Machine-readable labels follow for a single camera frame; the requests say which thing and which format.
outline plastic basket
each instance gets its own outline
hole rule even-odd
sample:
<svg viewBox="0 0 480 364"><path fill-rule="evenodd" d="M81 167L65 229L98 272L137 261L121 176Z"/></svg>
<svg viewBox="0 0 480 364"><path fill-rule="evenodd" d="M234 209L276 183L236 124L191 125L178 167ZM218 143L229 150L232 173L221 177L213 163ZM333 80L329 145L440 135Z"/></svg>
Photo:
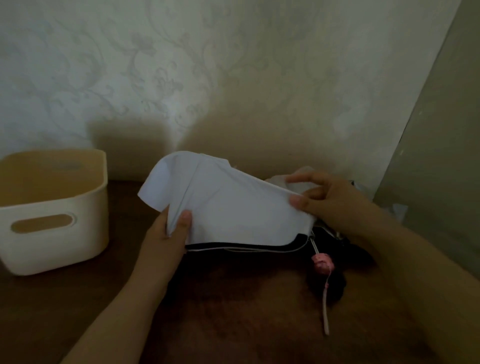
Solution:
<svg viewBox="0 0 480 364"><path fill-rule="evenodd" d="M0 161L0 258L16 275L78 263L108 244L107 159L35 150Z"/></svg>

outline fingernail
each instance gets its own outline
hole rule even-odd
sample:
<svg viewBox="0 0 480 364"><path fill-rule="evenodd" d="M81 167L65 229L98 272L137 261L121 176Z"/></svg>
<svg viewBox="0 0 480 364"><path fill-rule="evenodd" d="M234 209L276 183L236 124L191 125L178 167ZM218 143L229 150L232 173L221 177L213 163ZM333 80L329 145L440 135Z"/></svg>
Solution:
<svg viewBox="0 0 480 364"><path fill-rule="evenodd" d="M290 195L289 201L292 206L299 207L302 201L302 197L297 194L292 194Z"/></svg>
<svg viewBox="0 0 480 364"><path fill-rule="evenodd" d="M180 220L184 222L190 222L191 219L192 219L192 212L189 210L183 211L180 215Z"/></svg>

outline white cloth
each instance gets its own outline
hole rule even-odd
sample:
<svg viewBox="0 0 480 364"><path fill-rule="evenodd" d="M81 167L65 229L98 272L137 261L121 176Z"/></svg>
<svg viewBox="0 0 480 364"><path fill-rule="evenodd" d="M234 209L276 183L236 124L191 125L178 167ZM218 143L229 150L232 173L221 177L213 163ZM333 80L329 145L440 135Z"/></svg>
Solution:
<svg viewBox="0 0 480 364"><path fill-rule="evenodd" d="M158 211L170 205L169 235L181 212L191 210L193 221L187 244L282 246L291 243L297 234L310 235L314 217L292 208L288 197L313 184L286 184L284 176L275 176L271 181L232 168L226 159L176 152L155 165L138 195Z"/></svg>

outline patterned wallpaper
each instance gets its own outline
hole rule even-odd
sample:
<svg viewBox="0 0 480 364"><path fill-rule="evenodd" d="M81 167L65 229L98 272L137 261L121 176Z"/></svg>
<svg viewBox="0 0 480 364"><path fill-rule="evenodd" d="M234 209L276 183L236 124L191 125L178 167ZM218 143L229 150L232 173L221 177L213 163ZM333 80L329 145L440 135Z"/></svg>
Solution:
<svg viewBox="0 0 480 364"><path fill-rule="evenodd" d="M173 150L378 186L459 0L17 0L0 12L0 156Z"/></svg>

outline finger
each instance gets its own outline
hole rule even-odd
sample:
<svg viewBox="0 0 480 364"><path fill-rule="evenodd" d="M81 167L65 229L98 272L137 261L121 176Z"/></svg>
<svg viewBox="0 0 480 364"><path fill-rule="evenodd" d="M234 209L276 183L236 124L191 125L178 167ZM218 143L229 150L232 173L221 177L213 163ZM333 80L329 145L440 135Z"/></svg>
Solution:
<svg viewBox="0 0 480 364"><path fill-rule="evenodd" d="M167 219L168 219L168 208L167 206L158 217L153 222L150 227L150 231L157 235L159 239L164 239L167 237Z"/></svg>
<svg viewBox="0 0 480 364"><path fill-rule="evenodd" d="M189 210L184 210L180 215L175 231L172 233L171 239L174 239L177 242L185 243L191 224L192 212Z"/></svg>
<svg viewBox="0 0 480 364"><path fill-rule="evenodd" d="M332 176L327 172L312 170L305 173L295 173L285 177L287 183L313 182L326 185L332 181Z"/></svg>
<svg viewBox="0 0 480 364"><path fill-rule="evenodd" d="M312 200L302 195L293 194L288 199L290 204L297 210L307 212L318 218L322 218L325 201Z"/></svg>
<svg viewBox="0 0 480 364"><path fill-rule="evenodd" d="M302 195L313 200L323 200L325 198L326 191L322 186L318 186L305 191L302 193Z"/></svg>

